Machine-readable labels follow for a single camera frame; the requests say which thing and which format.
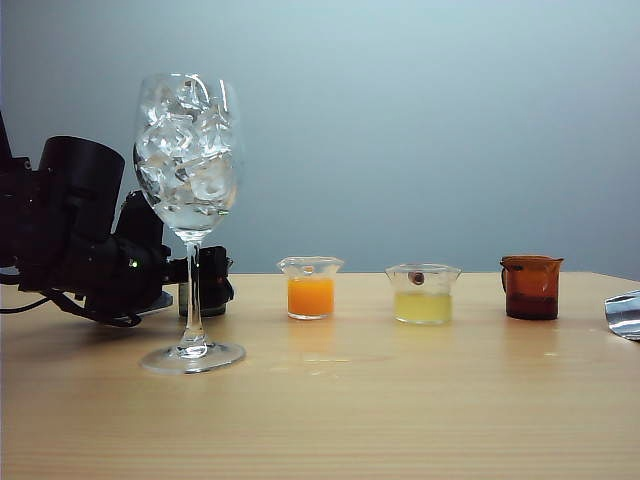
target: light blue wall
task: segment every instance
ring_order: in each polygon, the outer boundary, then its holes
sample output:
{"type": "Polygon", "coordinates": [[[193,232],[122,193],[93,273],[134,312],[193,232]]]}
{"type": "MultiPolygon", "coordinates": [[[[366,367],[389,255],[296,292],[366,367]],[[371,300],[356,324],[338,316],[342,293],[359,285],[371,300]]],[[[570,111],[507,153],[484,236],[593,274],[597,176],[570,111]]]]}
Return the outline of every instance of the light blue wall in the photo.
{"type": "MultiPolygon", "coordinates": [[[[210,236],[237,272],[497,270],[501,255],[640,279],[637,0],[4,0],[14,154],[91,138],[130,162],[141,78],[242,99],[246,175],[210,236]]],[[[121,196],[135,187],[131,164],[121,196]]],[[[166,234],[177,256],[183,250],[166,234]]]]}

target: lemonade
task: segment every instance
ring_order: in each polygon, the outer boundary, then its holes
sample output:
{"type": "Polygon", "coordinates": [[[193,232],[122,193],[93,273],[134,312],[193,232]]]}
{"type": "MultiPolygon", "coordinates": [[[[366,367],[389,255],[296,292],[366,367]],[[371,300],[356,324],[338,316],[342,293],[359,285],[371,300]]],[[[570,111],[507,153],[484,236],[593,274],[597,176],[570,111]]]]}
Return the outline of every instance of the lemonade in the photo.
{"type": "Polygon", "coordinates": [[[396,319],[408,323],[439,324],[451,320],[451,295],[422,292],[396,294],[396,319]]]}

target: wooden table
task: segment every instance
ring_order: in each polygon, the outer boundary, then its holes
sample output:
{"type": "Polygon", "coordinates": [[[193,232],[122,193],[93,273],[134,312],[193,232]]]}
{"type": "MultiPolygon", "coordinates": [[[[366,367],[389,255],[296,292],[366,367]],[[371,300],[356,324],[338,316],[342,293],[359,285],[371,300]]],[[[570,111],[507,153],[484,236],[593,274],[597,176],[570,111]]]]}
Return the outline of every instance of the wooden table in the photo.
{"type": "Polygon", "coordinates": [[[505,316],[497,273],[464,273],[453,322],[421,327],[377,273],[338,275],[333,318],[290,320],[283,278],[231,276],[206,327],[247,358],[199,375],[137,364],[178,339],[176,307],[128,330],[3,316],[2,478],[640,476],[640,344],[603,313],[638,282],[562,273],[558,320],[532,322],[505,316]]]}

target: orange liquid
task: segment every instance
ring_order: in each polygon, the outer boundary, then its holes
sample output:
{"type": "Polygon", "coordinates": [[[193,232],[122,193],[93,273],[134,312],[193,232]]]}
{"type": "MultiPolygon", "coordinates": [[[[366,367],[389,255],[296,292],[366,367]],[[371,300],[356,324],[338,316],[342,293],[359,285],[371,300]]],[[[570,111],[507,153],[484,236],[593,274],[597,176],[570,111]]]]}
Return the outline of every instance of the orange liquid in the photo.
{"type": "Polygon", "coordinates": [[[333,312],[331,278],[291,278],[288,290],[289,313],[316,316],[333,312]]]}

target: brown beaker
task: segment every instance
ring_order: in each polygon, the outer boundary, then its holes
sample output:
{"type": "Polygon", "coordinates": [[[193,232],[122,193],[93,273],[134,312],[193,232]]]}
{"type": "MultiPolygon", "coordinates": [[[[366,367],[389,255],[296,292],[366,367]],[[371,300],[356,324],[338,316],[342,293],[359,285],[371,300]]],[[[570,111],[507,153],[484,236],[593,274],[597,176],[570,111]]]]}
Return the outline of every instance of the brown beaker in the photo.
{"type": "Polygon", "coordinates": [[[558,279],[563,260],[544,255],[502,257],[507,315],[526,320],[558,318],[558,279]]]}

